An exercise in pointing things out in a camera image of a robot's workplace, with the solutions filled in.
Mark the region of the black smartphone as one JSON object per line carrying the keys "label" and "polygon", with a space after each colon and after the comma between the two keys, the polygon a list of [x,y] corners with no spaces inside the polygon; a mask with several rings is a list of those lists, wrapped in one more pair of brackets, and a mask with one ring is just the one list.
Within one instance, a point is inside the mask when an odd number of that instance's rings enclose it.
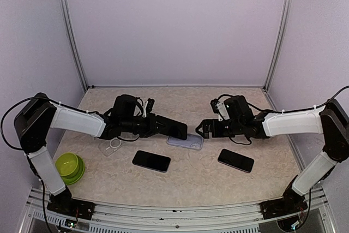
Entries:
{"label": "black smartphone", "polygon": [[163,116],[156,116],[158,133],[167,135],[180,140],[186,140],[188,137],[188,126],[185,123],[178,122]]}

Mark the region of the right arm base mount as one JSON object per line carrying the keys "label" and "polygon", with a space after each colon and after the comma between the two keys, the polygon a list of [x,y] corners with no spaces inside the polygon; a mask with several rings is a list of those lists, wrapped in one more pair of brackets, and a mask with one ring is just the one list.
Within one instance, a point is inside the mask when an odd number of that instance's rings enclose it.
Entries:
{"label": "right arm base mount", "polygon": [[282,217],[308,208],[305,197],[294,191],[284,192],[283,196],[278,199],[263,201],[260,206],[263,219]]}

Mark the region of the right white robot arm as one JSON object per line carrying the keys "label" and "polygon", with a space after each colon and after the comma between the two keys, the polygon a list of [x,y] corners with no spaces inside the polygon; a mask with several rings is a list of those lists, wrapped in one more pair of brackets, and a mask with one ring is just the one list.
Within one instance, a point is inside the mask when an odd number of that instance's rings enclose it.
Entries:
{"label": "right white robot arm", "polygon": [[268,139],[287,135],[303,164],[279,201],[283,213],[291,213],[300,197],[327,178],[337,164],[348,159],[348,114],[335,97],[320,105],[295,110],[260,109],[243,95],[223,94],[211,100],[217,118],[204,119],[195,132],[205,139],[244,136]]}

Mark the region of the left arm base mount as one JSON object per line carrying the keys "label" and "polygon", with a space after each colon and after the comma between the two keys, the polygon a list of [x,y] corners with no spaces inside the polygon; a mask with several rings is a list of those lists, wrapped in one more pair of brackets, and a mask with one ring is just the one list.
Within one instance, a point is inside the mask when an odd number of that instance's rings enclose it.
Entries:
{"label": "left arm base mount", "polygon": [[62,215],[75,217],[77,219],[91,220],[95,209],[95,203],[50,195],[47,209]]}

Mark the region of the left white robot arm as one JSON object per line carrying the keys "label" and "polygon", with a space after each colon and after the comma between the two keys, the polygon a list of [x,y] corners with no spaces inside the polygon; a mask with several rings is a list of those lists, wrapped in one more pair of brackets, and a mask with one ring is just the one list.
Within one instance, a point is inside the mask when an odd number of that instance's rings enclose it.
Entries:
{"label": "left white robot arm", "polygon": [[100,140],[112,140],[123,133],[148,138],[163,133],[165,117],[151,112],[153,99],[145,105],[138,97],[120,95],[112,108],[104,113],[87,111],[62,104],[45,93],[26,98],[17,103],[24,107],[14,118],[14,128],[22,150],[33,173],[53,196],[55,205],[69,214],[76,209],[76,201],[59,175],[52,158],[51,132],[72,131]]}

